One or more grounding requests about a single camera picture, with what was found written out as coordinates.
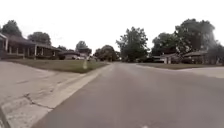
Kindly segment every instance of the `road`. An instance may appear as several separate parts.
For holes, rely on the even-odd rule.
[[[224,79],[114,64],[34,128],[223,128]]]

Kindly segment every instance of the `front yard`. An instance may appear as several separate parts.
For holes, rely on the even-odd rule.
[[[188,68],[205,68],[205,67],[218,67],[218,65],[202,65],[202,64],[161,64],[161,63],[142,63],[142,66],[149,66],[155,68],[165,68],[165,69],[188,69]]]
[[[35,68],[86,73],[91,70],[106,66],[106,63],[90,61],[87,62],[87,69],[83,69],[83,60],[31,60],[31,59],[12,59],[10,62],[15,62],[23,65],[28,65]]]

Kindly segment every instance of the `sidewalk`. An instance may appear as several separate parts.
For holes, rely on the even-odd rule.
[[[0,62],[0,76],[11,76],[0,77],[0,105],[12,128],[30,128],[107,67],[76,74]]]
[[[204,75],[208,77],[224,78],[224,67],[192,68],[192,69],[183,69],[178,71],[190,72],[190,73]]]

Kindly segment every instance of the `sky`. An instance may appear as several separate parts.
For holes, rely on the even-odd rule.
[[[75,49],[83,40],[93,52],[104,45],[119,50],[116,40],[132,26],[144,28],[149,48],[159,33],[172,33],[188,18],[209,20],[224,44],[221,0],[0,0],[0,26],[15,20],[26,38],[46,32],[53,46]]]

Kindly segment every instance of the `green tree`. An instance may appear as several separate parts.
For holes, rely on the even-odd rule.
[[[9,20],[5,25],[3,25],[2,33],[22,37],[22,32],[14,20]]]
[[[123,61],[134,62],[139,58],[147,56],[147,37],[144,29],[132,27],[127,29],[126,34],[116,41],[120,48]]]
[[[115,61],[117,59],[114,48],[110,45],[105,45],[101,49],[97,49],[95,55],[100,60]]]
[[[44,32],[34,32],[28,36],[28,40],[33,42],[38,42],[42,44],[51,45],[51,38],[47,33]]]
[[[93,55],[97,57],[98,59],[101,59],[101,49],[100,48],[96,49]]]
[[[178,38],[174,34],[160,33],[158,37],[153,39],[154,47],[152,48],[153,56],[160,56],[163,54],[176,53],[176,46]]]
[[[214,29],[209,21],[185,20],[180,26],[176,26],[174,32],[179,38],[177,51],[183,55],[191,51],[208,49],[215,42]]]
[[[59,46],[58,46],[58,49],[61,49],[61,50],[63,50],[63,51],[66,51],[66,50],[67,50],[67,48],[66,48],[65,46],[62,46],[62,45],[59,45]]]
[[[88,48],[85,41],[79,41],[78,44],[76,45],[75,50],[79,51],[80,49],[85,49],[85,48]]]
[[[210,64],[215,64],[217,61],[224,64],[224,47],[218,43],[211,46],[208,50],[208,60]]]
[[[92,53],[92,49],[88,48],[85,41],[79,41],[78,44],[76,44],[75,51],[79,53],[85,53],[90,55]]]

